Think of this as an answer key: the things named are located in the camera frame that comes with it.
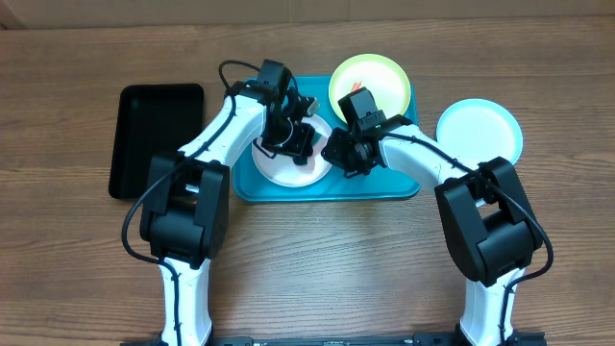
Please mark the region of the white plate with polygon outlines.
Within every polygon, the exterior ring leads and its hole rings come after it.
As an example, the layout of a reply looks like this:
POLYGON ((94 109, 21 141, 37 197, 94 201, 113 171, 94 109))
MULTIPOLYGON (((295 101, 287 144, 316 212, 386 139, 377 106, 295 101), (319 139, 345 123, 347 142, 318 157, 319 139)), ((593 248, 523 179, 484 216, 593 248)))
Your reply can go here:
POLYGON ((316 132, 313 153, 307 158, 305 165, 295 164, 289 156, 277 155, 274 159, 269 159, 266 155, 272 156, 272 152, 260 151, 256 145, 252 145, 252 156, 258 171, 276 185, 285 187, 312 185, 324 178, 332 168, 332 165, 321 155, 321 151, 332 134, 332 128, 319 115, 304 118, 303 123, 311 125, 316 132))

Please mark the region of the light blue plate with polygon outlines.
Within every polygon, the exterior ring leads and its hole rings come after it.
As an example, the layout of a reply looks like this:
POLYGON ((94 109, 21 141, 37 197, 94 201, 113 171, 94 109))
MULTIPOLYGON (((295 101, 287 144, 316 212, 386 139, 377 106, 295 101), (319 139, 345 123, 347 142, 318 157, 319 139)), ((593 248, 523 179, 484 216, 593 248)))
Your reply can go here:
POLYGON ((515 164, 523 152, 523 132, 517 119, 486 99, 464 99, 450 105, 441 114, 435 135, 443 146, 476 161, 502 157, 515 164))

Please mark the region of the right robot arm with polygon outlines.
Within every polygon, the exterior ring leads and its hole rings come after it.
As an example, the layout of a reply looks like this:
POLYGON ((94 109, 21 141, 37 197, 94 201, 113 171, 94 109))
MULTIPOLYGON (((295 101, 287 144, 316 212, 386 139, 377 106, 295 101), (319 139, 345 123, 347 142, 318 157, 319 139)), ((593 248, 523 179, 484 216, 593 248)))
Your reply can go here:
POLYGON ((347 178, 380 165, 432 189, 449 254, 467 280, 458 343, 520 343, 511 323, 514 295, 544 237, 508 160, 455 157, 402 115, 334 129, 322 156, 347 178))

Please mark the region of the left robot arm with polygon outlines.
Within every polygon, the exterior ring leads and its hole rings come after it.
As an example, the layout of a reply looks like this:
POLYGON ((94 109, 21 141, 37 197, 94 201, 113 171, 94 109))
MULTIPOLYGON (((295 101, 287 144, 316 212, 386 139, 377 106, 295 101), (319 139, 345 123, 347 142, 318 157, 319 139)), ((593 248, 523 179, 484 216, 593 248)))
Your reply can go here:
POLYGON ((231 169, 255 140, 279 156, 305 161, 315 131, 305 118, 318 101, 288 82, 237 82, 206 129, 169 155, 152 158, 139 233, 162 275, 165 322, 159 345, 211 340, 209 268, 229 222, 231 169))

